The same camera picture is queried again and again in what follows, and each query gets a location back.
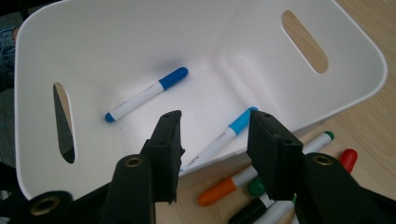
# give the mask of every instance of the red marker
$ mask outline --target red marker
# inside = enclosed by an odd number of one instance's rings
[[[346,149],[340,157],[340,162],[346,168],[346,170],[350,173],[352,172],[353,166],[355,165],[356,160],[358,159],[358,153],[352,149]]]

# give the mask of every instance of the wooden table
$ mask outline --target wooden table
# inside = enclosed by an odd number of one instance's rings
[[[329,130],[334,141],[321,152],[337,158],[347,148],[359,153],[352,176],[372,191],[396,200],[396,0],[338,0],[338,4],[377,44],[388,63],[389,78],[374,97],[325,120],[303,143]],[[219,202],[201,207],[198,196],[232,174],[220,174],[199,185],[181,189],[177,203],[157,203],[157,223],[227,223],[252,198],[239,189]],[[293,211],[279,223],[289,223]]]

